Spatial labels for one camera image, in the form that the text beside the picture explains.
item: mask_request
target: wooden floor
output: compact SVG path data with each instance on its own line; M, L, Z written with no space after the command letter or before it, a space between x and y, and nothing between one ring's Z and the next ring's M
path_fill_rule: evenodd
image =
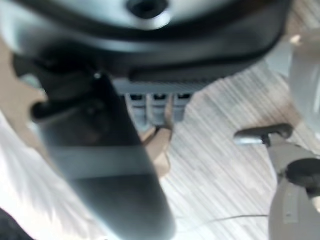
M320 0L296 0L289 33L320 26ZM39 142L26 127L27 107L41 98L15 80L9 51L0 45L0 109L32 147ZM162 186L177 219L176 240L266 240L266 217L275 181L263 146L236 146L236 131L248 127L291 123L292 141L320 153L320 141L292 105L286 81L264 62L197 93L185 121L175 128L169 157L172 170Z

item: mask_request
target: cable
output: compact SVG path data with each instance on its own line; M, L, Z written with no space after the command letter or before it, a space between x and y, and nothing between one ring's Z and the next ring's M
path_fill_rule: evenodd
M218 218L218 219L207 221L207 222L205 222L199 226L196 226L192 229L178 232L178 234L185 234L185 233L194 232L195 230L198 230L198 229L205 227L207 225L210 225L210 224L221 223L221 222L234 220L234 219L268 218L268 217L269 217L269 215L240 215L240 216L231 216L231 217L226 217L226 218Z

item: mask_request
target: white fabric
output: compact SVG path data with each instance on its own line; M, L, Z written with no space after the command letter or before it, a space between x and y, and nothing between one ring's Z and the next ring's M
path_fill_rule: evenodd
M0 112L0 208L35 240L106 240L93 217Z

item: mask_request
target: black device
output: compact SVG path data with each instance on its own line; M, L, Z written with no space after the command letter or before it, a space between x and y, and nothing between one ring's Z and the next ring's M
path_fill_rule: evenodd
M146 118L147 94L154 101L173 95L173 111L183 114L193 93L250 67L277 44L291 3L0 2L17 76L47 95L31 108L37 133L102 226L124 240L175 234L125 97L138 101Z

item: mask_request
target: white object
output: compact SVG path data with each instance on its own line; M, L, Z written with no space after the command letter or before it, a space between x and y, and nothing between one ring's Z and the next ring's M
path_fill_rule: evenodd
M266 61L271 70L288 78L295 107L320 135L320 29L281 42Z
M107 240L70 189L0 112L0 208L35 240Z

